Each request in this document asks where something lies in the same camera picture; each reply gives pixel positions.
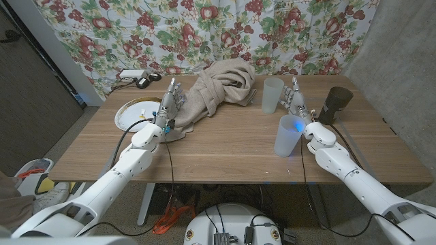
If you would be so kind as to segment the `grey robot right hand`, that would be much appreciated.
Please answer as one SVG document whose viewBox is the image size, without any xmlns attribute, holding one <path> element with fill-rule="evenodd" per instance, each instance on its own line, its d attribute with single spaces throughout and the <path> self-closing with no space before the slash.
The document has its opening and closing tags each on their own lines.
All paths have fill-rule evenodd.
<svg viewBox="0 0 436 245">
<path fill-rule="evenodd" d="M 302 118 L 306 125 L 313 122 L 296 76 L 292 77 L 292 86 L 285 85 L 282 93 L 283 97 L 279 100 L 279 103 L 289 114 Z"/>
</svg>

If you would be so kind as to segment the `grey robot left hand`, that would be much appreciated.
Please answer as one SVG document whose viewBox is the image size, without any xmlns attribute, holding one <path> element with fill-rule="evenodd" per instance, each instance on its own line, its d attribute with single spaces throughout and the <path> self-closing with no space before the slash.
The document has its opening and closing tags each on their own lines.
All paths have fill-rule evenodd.
<svg viewBox="0 0 436 245">
<path fill-rule="evenodd" d="M 169 121 L 175 119 L 178 111 L 186 100 L 187 98 L 181 88 L 181 83 L 177 84 L 175 78 L 172 78 L 167 92 L 162 97 L 159 110 L 153 123 L 164 128 Z"/>
</svg>

